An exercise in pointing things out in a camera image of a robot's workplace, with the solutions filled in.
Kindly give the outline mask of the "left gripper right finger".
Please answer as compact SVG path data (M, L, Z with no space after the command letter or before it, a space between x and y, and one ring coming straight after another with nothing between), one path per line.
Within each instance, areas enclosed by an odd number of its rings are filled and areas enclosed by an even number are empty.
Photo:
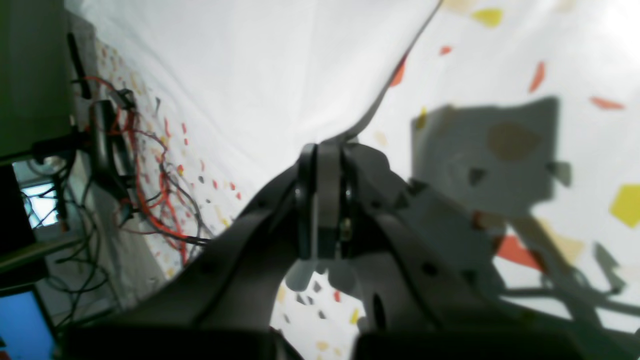
M459 271L425 244L379 191L386 157L347 144L340 154L349 193L345 244L363 290L370 328L354 360L635 360L639 338L534 313L498 299L491 272Z

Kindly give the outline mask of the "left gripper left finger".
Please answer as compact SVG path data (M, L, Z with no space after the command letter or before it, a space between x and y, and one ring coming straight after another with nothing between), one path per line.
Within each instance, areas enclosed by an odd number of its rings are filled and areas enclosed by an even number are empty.
M317 146L254 196L174 280L132 309L66 331L67 360L300 360L270 326L287 271L312 253Z

